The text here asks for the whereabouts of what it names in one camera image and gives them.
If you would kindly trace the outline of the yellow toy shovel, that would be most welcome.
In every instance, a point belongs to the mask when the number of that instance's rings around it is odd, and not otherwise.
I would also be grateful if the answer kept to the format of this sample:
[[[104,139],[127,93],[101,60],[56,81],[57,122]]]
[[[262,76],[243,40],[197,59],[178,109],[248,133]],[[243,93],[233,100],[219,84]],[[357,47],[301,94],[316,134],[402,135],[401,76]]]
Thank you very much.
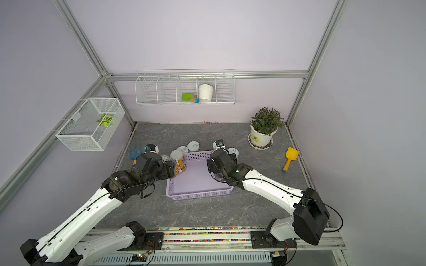
[[[286,152],[286,164],[284,165],[282,171],[284,173],[287,173],[289,168],[290,168],[290,164],[292,161],[297,160],[298,156],[299,156],[300,152],[296,149],[294,149],[293,147],[289,147],[287,152]]]

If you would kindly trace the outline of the blue toy rake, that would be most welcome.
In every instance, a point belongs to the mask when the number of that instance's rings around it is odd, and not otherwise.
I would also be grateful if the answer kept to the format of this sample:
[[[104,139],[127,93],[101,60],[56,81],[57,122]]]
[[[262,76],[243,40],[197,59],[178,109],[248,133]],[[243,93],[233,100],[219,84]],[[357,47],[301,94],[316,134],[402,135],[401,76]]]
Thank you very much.
[[[137,158],[142,154],[142,146],[141,145],[134,146],[132,150],[128,148],[128,151],[129,151],[129,158],[132,160],[133,165],[135,165],[137,162]]]

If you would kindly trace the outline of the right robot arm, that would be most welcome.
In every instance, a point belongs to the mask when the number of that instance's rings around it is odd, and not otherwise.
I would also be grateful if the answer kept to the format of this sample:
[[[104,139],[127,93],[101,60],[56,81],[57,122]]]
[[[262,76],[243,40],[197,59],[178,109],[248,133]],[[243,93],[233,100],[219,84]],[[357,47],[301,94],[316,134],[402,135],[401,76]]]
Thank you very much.
[[[254,249],[282,248],[293,238],[313,246],[319,244],[326,233],[332,207],[322,201],[316,190],[285,186],[249,165],[238,163],[236,155],[223,148],[214,150],[206,163],[216,181],[258,194],[289,214],[285,219],[273,219],[264,231],[252,231]]]

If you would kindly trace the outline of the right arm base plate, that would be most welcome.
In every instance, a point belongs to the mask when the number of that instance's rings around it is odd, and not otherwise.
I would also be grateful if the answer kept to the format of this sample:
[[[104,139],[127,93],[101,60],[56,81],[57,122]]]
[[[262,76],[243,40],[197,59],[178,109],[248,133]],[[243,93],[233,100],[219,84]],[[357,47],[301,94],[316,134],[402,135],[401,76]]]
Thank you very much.
[[[296,239],[289,238],[279,241],[272,234],[267,234],[266,231],[251,231],[250,239],[253,249],[288,249],[295,248],[297,245]]]

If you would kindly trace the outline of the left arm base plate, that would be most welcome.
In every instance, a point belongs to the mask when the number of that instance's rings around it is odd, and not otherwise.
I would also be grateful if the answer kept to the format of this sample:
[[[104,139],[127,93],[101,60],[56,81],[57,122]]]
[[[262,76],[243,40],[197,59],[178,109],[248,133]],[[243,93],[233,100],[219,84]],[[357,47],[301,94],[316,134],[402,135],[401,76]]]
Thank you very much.
[[[136,237],[134,242],[127,248],[119,251],[134,251],[134,250],[161,250],[163,245],[164,234],[161,232],[148,232],[144,237]]]

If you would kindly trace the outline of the aluminium mounting rail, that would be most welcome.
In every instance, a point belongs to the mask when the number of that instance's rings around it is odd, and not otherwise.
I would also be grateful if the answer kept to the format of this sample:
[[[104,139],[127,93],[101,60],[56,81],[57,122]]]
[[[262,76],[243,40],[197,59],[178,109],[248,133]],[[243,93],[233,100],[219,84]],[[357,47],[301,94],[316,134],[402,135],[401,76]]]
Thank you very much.
[[[165,230],[147,230],[164,234],[162,252],[198,252],[198,251],[234,251],[252,250],[250,232],[265,231],[261,227],[219,227],[219,228],[170,228]],[[346,246],[338,232],[325,234],[317,246],[311,245],[298,237],[295,248],[299,250],[345,250]]]

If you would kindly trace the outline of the lavender plastic basket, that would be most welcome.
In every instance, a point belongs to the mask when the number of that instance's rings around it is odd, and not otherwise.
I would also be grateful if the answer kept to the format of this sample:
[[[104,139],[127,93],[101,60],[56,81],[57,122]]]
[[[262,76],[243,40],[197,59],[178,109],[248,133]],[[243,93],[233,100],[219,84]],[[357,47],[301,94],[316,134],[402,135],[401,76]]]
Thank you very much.
[[[186,170],[167,180],[166,196],[172,200],[226,196],[233,187],[215,181],[208,172],[206,160],[211,151],[185,153]]]

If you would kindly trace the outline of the small green label can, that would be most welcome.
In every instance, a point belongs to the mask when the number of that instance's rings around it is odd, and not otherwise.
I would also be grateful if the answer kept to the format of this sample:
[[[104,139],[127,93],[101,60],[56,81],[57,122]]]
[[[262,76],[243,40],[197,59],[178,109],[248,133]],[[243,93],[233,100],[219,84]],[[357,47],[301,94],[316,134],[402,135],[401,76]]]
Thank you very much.
[[[198,151],[200,151],[200,143],[197,142],[197,141],[191,141],[191,142],[188,143],[187,149],[191,153],[198,152]]]

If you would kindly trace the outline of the small pink label can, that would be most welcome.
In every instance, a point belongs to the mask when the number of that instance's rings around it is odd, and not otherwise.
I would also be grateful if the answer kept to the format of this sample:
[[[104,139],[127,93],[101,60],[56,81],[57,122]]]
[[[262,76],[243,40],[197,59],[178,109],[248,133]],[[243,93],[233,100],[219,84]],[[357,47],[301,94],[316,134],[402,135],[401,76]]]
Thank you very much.
[[[180,150],[182,153],[188,153],[189,152],[187,146],[179,146],[178,150]]]

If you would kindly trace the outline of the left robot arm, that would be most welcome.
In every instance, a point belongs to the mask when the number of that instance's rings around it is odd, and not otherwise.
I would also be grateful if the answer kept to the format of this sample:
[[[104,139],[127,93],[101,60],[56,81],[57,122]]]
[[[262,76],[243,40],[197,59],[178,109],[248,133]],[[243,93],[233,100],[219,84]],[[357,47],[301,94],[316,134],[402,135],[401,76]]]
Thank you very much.
[[[82,238],[107,214],[134,195],[145,198],[143,191],[157,180],[174,177],[174,164],[148,151],[134,160],[132,168],[111,174],[95,194],[60,226],[40,239],[29,239],[21,253],[31,266],[86,266],[101,257],[126,248],[154,250],[146,238],[146,229],[129,222],[121,229],[83,242]]]

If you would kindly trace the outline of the green toy in side basket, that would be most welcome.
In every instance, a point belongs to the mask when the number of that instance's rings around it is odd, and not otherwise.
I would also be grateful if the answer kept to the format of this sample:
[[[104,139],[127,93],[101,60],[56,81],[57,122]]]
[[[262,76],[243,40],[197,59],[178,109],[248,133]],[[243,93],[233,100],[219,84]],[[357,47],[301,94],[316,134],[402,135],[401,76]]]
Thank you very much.
[[[114,116],[103,114],[101,118],[97,121],[99,125],[103,125],[104,127],[113,127],[118,122]]]

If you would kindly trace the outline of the small yellow label can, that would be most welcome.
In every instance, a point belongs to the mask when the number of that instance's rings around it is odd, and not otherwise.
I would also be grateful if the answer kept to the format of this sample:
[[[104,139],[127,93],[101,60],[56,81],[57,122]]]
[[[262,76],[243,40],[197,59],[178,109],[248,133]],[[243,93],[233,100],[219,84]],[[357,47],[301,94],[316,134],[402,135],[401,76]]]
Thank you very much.
[[[231,157],[231,158],[233,158],[233,159],[238,159],[238,156],[239,156],[239,151],[238,151],[238,149],[236,149],[236,148],[234,148],[234,147],[230,147],[230,148],[228,148],[228,153],[229,153],[229,156]]]

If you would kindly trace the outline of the blue Progresso soup can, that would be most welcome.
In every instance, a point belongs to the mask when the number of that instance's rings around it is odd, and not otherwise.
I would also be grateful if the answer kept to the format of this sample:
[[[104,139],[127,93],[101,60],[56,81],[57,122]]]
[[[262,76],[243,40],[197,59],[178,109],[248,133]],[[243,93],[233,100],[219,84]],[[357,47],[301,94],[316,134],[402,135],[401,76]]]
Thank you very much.
[[[163,160],[164,162],[171,161],[170,157],[169,157],[169,156],[167,156],[167,155],[162,155],[162,160]]]

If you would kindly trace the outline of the green toy scoop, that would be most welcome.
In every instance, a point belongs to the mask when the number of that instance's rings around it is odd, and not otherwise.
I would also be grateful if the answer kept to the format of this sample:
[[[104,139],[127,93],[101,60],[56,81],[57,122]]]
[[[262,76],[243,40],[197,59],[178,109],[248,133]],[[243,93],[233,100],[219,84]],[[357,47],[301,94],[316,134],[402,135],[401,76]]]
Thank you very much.
[[[181,99],[182,99],[183,102],[192,102],[192,103],[196,103],[196,104],[199,103],[199,99],[196,98],[193,94],[190,94],[190,93],[182,94]]]

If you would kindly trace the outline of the tall yellow orange can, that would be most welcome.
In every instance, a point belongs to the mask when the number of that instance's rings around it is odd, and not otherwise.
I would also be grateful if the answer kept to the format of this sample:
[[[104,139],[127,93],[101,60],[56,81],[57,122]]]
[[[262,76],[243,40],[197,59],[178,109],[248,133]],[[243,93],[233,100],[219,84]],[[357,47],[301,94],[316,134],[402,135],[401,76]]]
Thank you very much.
[[[186,171],[185,157],[181,150],[176,149],[172,151],[170,154],[170,159],[175,165],[174,177],[179,175],[181,172]]]

